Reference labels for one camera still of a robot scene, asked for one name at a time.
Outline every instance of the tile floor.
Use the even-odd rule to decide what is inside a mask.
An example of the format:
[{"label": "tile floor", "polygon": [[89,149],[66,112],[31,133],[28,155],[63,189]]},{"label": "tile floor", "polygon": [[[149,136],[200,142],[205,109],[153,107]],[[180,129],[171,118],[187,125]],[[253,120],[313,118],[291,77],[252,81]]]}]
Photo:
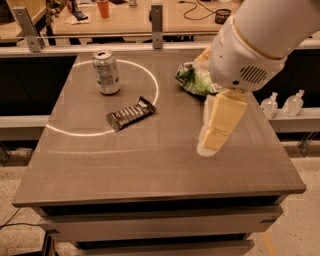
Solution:
[{"label": "tile floor", "polygon": [[[256,246],[246,256],[317,256],[320,255],[320,157],[299,157],[289,152],[307,191],[291,195],[282,204],[284,214],[265,233],[252,234]],[[25,166],[0,167],[0,225],[17,209],[11,205]],[[37,224],[39,217],[31,209],[21,209],[10,223]],[[44,232],[39,227],[10,226],[0,230],[0,255],[16,255],[39,251]],[[60,256],[74,255],[68,243],[56,243]]]}]

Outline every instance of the gray table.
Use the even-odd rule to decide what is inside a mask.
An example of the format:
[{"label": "gray table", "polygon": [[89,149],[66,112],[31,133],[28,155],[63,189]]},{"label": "gray table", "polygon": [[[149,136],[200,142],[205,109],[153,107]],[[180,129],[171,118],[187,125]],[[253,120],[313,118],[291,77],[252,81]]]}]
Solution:
[{"label": "gray table", "polygon": [[[33,207],[57,241],[83,248],[104,241],[117,245],[114,255],[132,250],[128,243],[144,255],[158,255],[154,248],[173,255],[248,250],[248,234],[265,231],[281,215],[279,203],[306,187],[250,93],[221,151],[197,154],[203,99],[174,76],[200,53],[115,52],[122,85],[113,96],[97,90],[92,54],[80,54],[13,204]],[[157,114],[113,132],[106,114],[139,96]]]}]

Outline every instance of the soda can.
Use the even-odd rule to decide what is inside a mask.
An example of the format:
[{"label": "soda can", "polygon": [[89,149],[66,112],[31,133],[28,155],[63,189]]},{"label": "soda can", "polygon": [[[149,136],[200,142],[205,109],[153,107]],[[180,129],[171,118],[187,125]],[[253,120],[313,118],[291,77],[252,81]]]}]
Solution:
[{"label": "soda can", "polygon": [[93,67],[96,72],[99,91],[114,94],[120,90],[119,72],[116,59],[111,51],[98,51],[93,54]]}]

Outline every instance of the snack bag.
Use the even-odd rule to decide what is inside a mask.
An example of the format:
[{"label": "snack bag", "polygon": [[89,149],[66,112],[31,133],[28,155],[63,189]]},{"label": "snack bag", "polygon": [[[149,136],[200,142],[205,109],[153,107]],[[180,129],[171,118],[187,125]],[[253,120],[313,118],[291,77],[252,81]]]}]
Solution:
[{"label": "snack bag", "polygon": [[208,94],[216,94],[221,90],[221,87],[211,80],[209,56],[210,47],[205,49],[194,62],[187,62],[179,66],[176,80],[187,92],[207,96]]}]

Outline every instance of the wooden desk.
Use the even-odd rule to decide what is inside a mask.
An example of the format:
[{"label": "wooden desk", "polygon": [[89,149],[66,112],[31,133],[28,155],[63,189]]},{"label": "wooden desk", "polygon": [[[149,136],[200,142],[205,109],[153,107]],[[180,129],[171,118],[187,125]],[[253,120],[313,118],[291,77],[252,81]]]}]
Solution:
[{"label": "wooden desk", "polygon": [[[197,154],[203,99],[174,77],[200,53],[138,46],[114,52],[122,87],[113,96],[96,89],[92,54],[80,54],[13,204],[33,207],[57,241],[117,244],[108,255],[250,249],[247,235],[264,232],[281,215],[278,204],[306,187],[252,94],[222,150],[209,158]],[[139,96],[158,113],[113,132],[106,114]]]},{"label": "wooden desk", "polygon": [[[26,3],[21,3],[17,1],[8,1],[8,4],[10,6],[10,9],[12,10],[13,7],[16,6],[27,6],[30,7],[30,11],[28,8],[29,15],[31,17],[31,20],[33,24],[36,24],[46,13],[46,6],[45,1],[38,2],[38,5],[36,2],[32,2],[33,5],[28,6],[28,3],[30,5],[31,1],[27,1]],[[6,43],[6,42],[18,42],[23,38],[23,32],[21,30],[21,27],[19,23],[11,22],[8,24],[0,25],[0,43]]]},{"label": "wooden desk", "polygon": [[[136,8],[130,8],[128,5],[115,5],[110,3],[110,18],[102,19],[96,5],[81,5],[80,10],[89,14],[90,23],[70,24],[71,14],[67,8],[64,8],[60,17],[52,25],[56,36],[130,36],[151,34],[151,22],[149,21],[149,10],[151,9],[151,0],[139,0]],[[240,6],[238,2],[202,2],[211,10],[228,8],[235,12]],[[221,25],[215,24],[212,15],[204,20],[194,21],[183,17],[183,14],[194,7],[193,4],[178,3],[178,0],[163,0],[163,32],[173,34],[183,33],[215,33],[219,31]],[[189,13],[192,18],[201,18],[209,14],[203,7]]]}]

